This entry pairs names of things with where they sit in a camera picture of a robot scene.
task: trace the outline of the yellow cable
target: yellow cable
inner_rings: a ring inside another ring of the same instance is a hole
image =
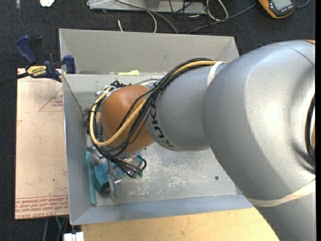
[[[175,74],[179,73],[182,70],[185,70],[187,68],[193,67],[193,66],[197,66],[197,65],[214,65],[216,62],[214,61],[196,61],[196,62],[191,62],[188,63],[180,68],[178,68],[172,75],[174,76]],[[89,120],[89,135],[91,137],[92,142],[97,145],[97,146],[108,146],[110,145],[112,142],[114,142],[123,132],[124,130],[129,126],[129,124],[131,122],[133,122],[135,120],[135,117],[139,114],[140,110],[142,109],[142,107],[144,106],[145,102],[147,101],[148,97],[145,98],[145,100],[142,102],[142,104],[133,112],[133,114],[125,121],[125,123],[121,126],[121,128],[108,140],[100,142],[96,139],[96,136],[94,134],[94,111],[96,110],[97,107],[97,103],[100,102],[105,95],[109,92],[110,88],[108,88],[107,90],[105,90],[105,92],[96,99],[96,101],[94,102],[94,105],[92,107],[92,111],[90,112],[90,120]]]

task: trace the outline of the black carpet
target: black carpet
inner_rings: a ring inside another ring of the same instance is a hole
[[[21,0],[18,10],[16,0],[0,0],[0,80],[15,76],[18,67],[27,65],[15,48],[15,42],[26,34],[43,36],[43,54],[52,53],[53,60],[58,61],[59,28],[119,31],[117,20],[120,20],[124,31],[153,31],[153,20],[146,12],[93,12],[87,7],[87,0],[55,1],[51,8],[43,8],[39,0]],[[254,3],[256,0],[232,0],[227,9],[233,15]],[[164,15],[179,33],[189,31],[181,15]],[[161,18],[157,17],[157,22],[159,33],[173,32]],[[195,20],[188,20],[188,24],[191,29],[199,26]],[[233,36],[240,55],[277,41],[315,40],[315,0],[279,20],[256,6],[194,35]],[[0,86],[0,240],[42,240],[46,219],[14,220],[16,89],[15,82]],[[55,219],[50,218],[47,240],[56,240],[57,233]]]

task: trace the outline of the yellow object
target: yellow object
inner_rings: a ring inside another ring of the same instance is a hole
[[[33,77],[37,77],[41,74],[46,73],[47,67],[44,65],[31,66],[27,69],[27,73]]]
[[[133,75],[133,76],[137,76],[137,75],[139,75],[139,71],[138,70],[132,70],[130,72],[119,72],[118,75]]]

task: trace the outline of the blue clamp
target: blue clamp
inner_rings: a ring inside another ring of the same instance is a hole
[[[76,65],[75,60],[71,55],[66,55],[63,59],[64,63],[67,66],[67,73],[75,74],[76,73]]]
[[[28,60],[29,65],[34,65],[37,62],[37,58],[29,46],[29,36],[28,35],[21,37],[16,42],[16,48],[17,48],[18,52],[20,53],[20,55],[25,57]]]
[[[19,54],[25,57],[29,63],[26,67],[26,74],[22,77],[31,76],[32,78],[50,78],[61,82],[61,74],[56,70],[56,68],[64,64],[67,67],[67,73],[76,73],[75,61],[71,55],[66,55],[63,61],[57,63],[52,63],[46,60],[42,65],[35,66],[37,63],[37,57],[32,51],[29,41],[32,41],[33,47],[38,50],[42,37],[33,37],[30,40],[29,35],[25,35],[16,42],[16,48]]]

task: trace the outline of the gray robot arm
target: gray robot arm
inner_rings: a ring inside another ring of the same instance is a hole
[[[316,240],[306,134],[314,76],[314,44],[271,44],[182,75],[157,99],[147,129],[167,149],[209,146],[280,240]]]

